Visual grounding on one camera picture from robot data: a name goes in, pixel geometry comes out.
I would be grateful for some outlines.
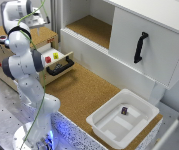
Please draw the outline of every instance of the brown cork surface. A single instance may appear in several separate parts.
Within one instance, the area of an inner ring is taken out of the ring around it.
[[[86,16],[85,18],[67,25],[67,28],[109,49],[111,25],[92,16]]]
[[[0,36],[1,35],[6,35],[2,26],[0,26]],[[39,35],[37,32],[37,29],[31,29],[31,36],[32,36],[33,43],[35,45],[38,45],[38,44],[52,38],[53,36],[57,36],[57,33],[51,31],[50,29],[48,29],[46,27],[41,27],[39,30]]]
[[[60,99],[59,111],[109,150],[112,148],[94,134],[86,118],[118,92],[120,89],[77,63],[70,72],[46,87],[46,93]],[[134,150],[161,119],[162,115],[155,117],[126,150]]]

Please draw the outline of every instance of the cabinet door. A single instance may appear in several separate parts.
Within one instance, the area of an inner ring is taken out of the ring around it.
[[[148,37],[143,40],[142,60],[135,64],[142,32]],[[116,8],[109,54],[167,86],[179,60],[179,34]]]

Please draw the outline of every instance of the white plastic tub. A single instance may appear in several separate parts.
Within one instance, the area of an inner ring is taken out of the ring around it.
[[[123,107],[128,108],[127,115],[121,114]],[[124,149],[158,113],[158,108],[124,89],[86,120],[107,144]]]

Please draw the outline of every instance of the black handle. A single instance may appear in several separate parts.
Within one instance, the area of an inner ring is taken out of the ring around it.
[[[72,67],[74,65],[74,62],[69,58],[69,56],[66,57],[66,61],[68,62],[67,65],[61,67],[61,68],[58,68],[58,69],[55,69],[55,70],[51,70],[49,67],[46,68],[46,71],[52,75],[52,76],[56,76],[58,74],[60,74],[61,72],[65,71],[66,69]]]
[[[142,60],[142,57],[140,56],[141,50],[142,50],[142,45],[143,45],[143,40],[147,38],[149,35],[145,32],[142,32],[142,36],[140,37],[138,41],[138,45],[136,48],[136,53],[134,57],[134,63],[137,64],[139,61]]]

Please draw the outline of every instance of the yellow object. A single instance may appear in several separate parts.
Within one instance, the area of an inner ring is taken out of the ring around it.
[[[54,59],[58,59],[58,53],[53,53]]]

